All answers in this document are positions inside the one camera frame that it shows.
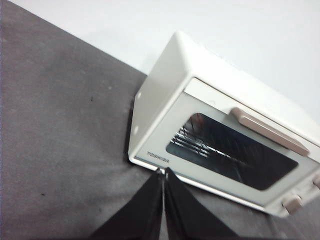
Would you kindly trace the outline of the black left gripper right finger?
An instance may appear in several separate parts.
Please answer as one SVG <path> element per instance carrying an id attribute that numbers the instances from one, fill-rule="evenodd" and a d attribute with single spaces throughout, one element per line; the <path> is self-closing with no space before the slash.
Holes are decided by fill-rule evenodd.
<path id="1" fill-rule="evenodd" d="M 169 167 L 164 172 L 164 209 L 170 240 L 238 237 L 190 193 Z"/>

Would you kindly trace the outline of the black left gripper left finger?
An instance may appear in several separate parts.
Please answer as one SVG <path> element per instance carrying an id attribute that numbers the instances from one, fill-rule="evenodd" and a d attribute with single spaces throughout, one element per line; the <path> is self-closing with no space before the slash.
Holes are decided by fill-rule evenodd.
<path id="1" fill-rule="evenodd" d="M 163 214 L 163 174 L 157 169 L 135 195 L 91 234 L 93 240 L 158 240 Z"/>

